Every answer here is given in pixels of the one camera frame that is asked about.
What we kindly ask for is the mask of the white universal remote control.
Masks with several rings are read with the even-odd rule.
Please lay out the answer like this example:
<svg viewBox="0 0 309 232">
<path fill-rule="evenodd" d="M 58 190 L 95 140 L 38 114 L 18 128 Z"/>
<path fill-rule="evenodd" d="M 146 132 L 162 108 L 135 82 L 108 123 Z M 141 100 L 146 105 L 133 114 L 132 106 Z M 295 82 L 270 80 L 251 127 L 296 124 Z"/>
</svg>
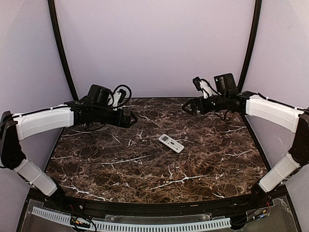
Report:
<svg viewBox="0 0 309 232">
<path fill-rule="evenodd" d="M 161 135 L 159 137 L 159 141 L 176 153 L 180 153 L 184 149 L 184 146 L 182 144 L 180 144 L 179 142 L 172 139 L 171 137 L 169 137 L 166 134 Z"/>
</svg>

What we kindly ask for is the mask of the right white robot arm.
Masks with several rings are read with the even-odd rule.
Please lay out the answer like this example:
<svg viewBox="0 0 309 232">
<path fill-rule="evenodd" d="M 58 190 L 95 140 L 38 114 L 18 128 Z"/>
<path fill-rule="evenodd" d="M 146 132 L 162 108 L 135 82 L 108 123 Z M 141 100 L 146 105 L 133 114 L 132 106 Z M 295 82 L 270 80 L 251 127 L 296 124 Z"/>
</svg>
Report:
<svg viewBox="0 0 309 232">
<path fill-rule="evenodd" d="M 197 116 L 214 115 L 221 120 L 225 113 L 238 113 L 245 118 L 252 117 L 265 121 L 270 127 L 262 127 L 269 145 L 281 148 L 281 157 L 277 163 L 251 188 L 258 196 L 269 194 L 280 184 L 295 180 L 298 172 L 309 164 L 309 111 L 303 108 L 286 106 L 261 94 L 245 91 L 228 95 L 208 95 L 189 99 L 182 110 Z"/>
</svg>

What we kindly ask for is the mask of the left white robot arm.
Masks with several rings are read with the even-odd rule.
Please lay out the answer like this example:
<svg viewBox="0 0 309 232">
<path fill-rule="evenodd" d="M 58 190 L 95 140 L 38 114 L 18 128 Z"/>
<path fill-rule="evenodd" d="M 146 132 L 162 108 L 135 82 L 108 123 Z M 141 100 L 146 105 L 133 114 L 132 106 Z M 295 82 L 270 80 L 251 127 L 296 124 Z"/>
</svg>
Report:
<svg viewBox="0 0 309 232">
<path fill-rule="evenodd" d="M 27 180 L 44 195 L 61 192 L 56 182 L 35 165 L 22 151 L 20 141 L 33 135 L 72 126 L 91 127 L 93 123 L 130 128 L 138 119 L 122 108 L 132 97 L 127 85 L 115 90 L 93 84 L 86 96 L 58 106 L 33 112 L 12 114 L 6 111 L 0 121 L 0 166 Z"/>
</svg>

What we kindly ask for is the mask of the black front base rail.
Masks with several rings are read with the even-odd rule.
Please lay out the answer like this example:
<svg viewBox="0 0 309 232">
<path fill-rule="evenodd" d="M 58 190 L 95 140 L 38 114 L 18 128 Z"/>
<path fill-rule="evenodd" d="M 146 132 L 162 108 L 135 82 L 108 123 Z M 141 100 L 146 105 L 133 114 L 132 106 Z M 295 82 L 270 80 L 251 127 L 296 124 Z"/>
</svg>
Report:
<svg viewBox="0 0 309 232">
<path fill-rule="evenodd" d="M 212 214 L 213 216 L 237 216 L 252 210 L 249 195 L 219 200 L 187 203 L 114 203 L 66 196 L 64 199 L 73 206 L 74 212 L 90 217 L 117 216 L 188 216 Z"/>
</svg>

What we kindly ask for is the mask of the right black frame post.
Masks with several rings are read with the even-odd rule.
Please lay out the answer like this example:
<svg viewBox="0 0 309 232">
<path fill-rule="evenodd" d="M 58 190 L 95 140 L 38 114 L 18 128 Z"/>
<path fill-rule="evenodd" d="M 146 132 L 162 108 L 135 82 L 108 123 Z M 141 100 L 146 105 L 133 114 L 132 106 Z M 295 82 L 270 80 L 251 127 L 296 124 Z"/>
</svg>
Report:
<svg viewBox="0 0 309 232">
<path fill-rule="evenodd" d="M 256 0 L 254 4 L 253 20 L 252 20 L 249 39 L 248 39 L 247 50 L 246 50 L 243 66 L 242 66 L 239 81 L 238 81 L 239 92 L 242 92 L 242 89 L 243 89 L 243 86 L 244 86 L 244 83 L 247 77 L 247 73 L 249 70 L 249 65 L 251 62 L 255 39 L 256 39 L 257 30 L 258 30 L 258 25 L 259 25 L 261 8 L 262 8 L 262 0 Z"/>
</svg>

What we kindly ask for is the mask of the black frame post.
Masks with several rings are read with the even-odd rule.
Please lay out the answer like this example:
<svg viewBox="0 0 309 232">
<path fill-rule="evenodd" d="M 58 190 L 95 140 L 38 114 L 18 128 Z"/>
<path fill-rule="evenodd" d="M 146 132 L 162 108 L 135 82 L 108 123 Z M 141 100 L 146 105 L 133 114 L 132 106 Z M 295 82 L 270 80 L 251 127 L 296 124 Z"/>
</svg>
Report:
<svg viewBox="0 0 309 232">
<path fill-rule="evenodd" d="M 62 37 L 61 37 L 61 33 L 60 33 L 60 26 L 59 26 L 57 12 L 56 12 L 56 1 L 55 0 L 48 0 L 47 3 L 48 3 L 49 15 L 50 15 L 50 19 L 51 19 L 54 38 L 55 38 L 60 62 L 61 62 L 61 65 L 62 65 L 62 69 L 63 69 L 64 75 L 65 75 L 66 82 L 67 82 L 67 85 L 69 87 L 72 99 L 77 101 L 79 98 L 78 98 L 78 94 L 77 94 L 75 85 L 73 83 L 72 75 L 70 73 L 70 68 L 69 68 L 69 64 L 68 64 L 67 57 L 66 57 L 66 52 L 65 52 L 65 49 L 64 49 L 64 45 L 63 45 L 63 41 L 62 41 Z"/>
<path fill-rule="evenodd" d="M 262 0 L 256 0 L 254 4 L 253 20 L 252 20 L 249 39 L 248 39 L 247 50 L 246 50 L 243 66 L 242 66 L 239 81 L 238 81 L 239 92 L 242 92 L 242 89 L 243 89 L 243 86 L 244 86 L 244 83 L 247 77 L 247 73 L 249 70 L 249 65 L 251 62 L 255 39 L 256 39 L 257 30 L 258 30 L 258 25 L 259 25 L 261 8 L 262 8 Z"/>
</svg>

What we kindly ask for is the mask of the left black frame post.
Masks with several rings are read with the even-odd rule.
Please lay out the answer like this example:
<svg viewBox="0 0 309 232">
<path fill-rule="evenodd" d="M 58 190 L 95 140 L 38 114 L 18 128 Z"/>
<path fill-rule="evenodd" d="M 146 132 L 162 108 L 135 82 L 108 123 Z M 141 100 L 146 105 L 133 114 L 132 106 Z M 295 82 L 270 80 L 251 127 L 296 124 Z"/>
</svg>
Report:
<svg viewBox="0 0 309 232">
<path fill-rule="evenodd" d="M 77 101 L 79 98 L 78 98 L 78 94 L 77 94 L 75 85 L 73 83 L 72 75 L 70 73 L 70 68 L 69 68 L 69 64 L 68 64 L 67 57 L 66 57 L 66 52 L 65 52 L 65 49 L 64 49 L 64 45 L 63 45 L 63 41 L 62 41 L 62 37 L 61 37 L 61 33 L 60 33 L 60 26 L 59 26 L 57 12 L 56 12 L 56 1 L 55 0 L 48 0 L 47 3 L 48 3 L 49 15 L 50 15 L 50 19 L 51 19 L 54 38 L 55 38 L 60 62 L 61 62 L 61 65 L 62 65 L 62 69 L 63 69 L 64 75 L 65 75 L 66 82 L 67 82 L 67 85 L 69 87 L 72 99 Z"/>
</svg>

